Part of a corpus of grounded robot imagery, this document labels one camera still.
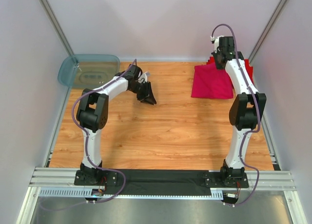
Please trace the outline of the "magenta t shirt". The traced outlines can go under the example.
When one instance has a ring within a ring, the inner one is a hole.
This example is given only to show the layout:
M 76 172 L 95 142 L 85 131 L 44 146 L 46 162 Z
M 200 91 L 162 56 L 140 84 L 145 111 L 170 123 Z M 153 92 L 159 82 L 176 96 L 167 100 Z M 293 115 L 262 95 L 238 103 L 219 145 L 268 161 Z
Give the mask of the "magenta t shirt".
M 234 97 L 232 82 L 225 70 L 214 63 L 196 65 L 191 91 L 192 98 L 228 100 Z

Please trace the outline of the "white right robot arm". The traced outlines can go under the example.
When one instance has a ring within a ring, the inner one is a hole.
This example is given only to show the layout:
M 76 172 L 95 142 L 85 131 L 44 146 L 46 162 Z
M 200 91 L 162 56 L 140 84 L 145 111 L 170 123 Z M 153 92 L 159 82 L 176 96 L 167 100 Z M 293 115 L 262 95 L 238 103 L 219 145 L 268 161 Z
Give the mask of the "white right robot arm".
M 260 128 L 266 104 L 266 95 L 255 88 L 245 67 L 241 52 L 235 51 L 232 36 L 211 36 L 214 45 L 212 52 L 218 70 L 229 75 L 236 98 L 229 111 L 229 121 L 233 126 L 230 151 L 226 156 L 220 173 L 226 179 L 244 176 L 244 160 L 253 131 Z

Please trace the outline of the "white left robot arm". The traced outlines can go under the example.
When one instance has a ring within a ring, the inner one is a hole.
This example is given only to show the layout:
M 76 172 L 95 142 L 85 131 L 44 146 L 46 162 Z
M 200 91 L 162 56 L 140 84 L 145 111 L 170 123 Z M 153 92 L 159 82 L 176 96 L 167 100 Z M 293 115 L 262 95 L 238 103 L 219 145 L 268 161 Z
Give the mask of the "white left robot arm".
M 128 69 L 117 73 L 107 84 L 93 90 L 84 89 L 81 97 L 74 103 L 78 105 L 74 123 L 82 129 L 84 153 L 82 165 L 99 169 L 102 165 L 100 155 L 101 132 L 108 121 L 109 101 L 119 94 L 130 91 L 136 99 L 145 104 L 155 105 L 149 72 L 130 64 Z

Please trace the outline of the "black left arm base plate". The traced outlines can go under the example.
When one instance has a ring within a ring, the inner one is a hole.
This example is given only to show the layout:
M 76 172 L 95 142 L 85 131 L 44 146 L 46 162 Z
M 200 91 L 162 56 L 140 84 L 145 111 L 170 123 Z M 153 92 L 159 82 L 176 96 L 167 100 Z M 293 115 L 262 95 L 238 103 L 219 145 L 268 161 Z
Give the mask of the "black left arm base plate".
M 122 177 L 117 172 L 89 168 L 81 164 L 80 169 L 76 171 L 74 185 L 116 186 L 120 178 Z

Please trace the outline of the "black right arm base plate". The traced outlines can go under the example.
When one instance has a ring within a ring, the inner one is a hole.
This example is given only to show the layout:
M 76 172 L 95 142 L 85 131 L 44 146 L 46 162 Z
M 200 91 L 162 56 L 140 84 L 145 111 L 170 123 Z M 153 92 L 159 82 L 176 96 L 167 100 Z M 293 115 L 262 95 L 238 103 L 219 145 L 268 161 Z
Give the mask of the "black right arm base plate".
M 223 177 L 220 171 L 206 171 L 203 174 L 206 187 L 209 188 L 249 188 L 247 174 L 244 172 L 238 177 Z

